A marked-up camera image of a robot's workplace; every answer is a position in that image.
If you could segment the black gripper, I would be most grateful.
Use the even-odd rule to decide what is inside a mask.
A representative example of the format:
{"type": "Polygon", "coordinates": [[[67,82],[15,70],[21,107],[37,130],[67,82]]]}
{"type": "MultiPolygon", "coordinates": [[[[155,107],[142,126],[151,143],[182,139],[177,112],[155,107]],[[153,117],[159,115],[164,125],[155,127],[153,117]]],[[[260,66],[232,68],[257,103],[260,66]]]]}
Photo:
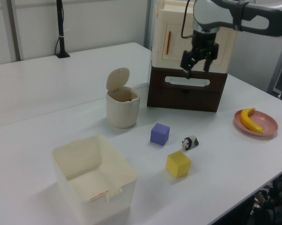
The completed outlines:
{"type": "Polygon", "coordinates": [[[193,31],[192,50],[183,52],[180,67],[183,68],[186,78],[192,77],[192,68],[200,61],[200,53],[207,53],[203,70],[209,71],[213,60],[217,59],[219,44],[215,42],[217,33],[202,33],[193,31]]]}

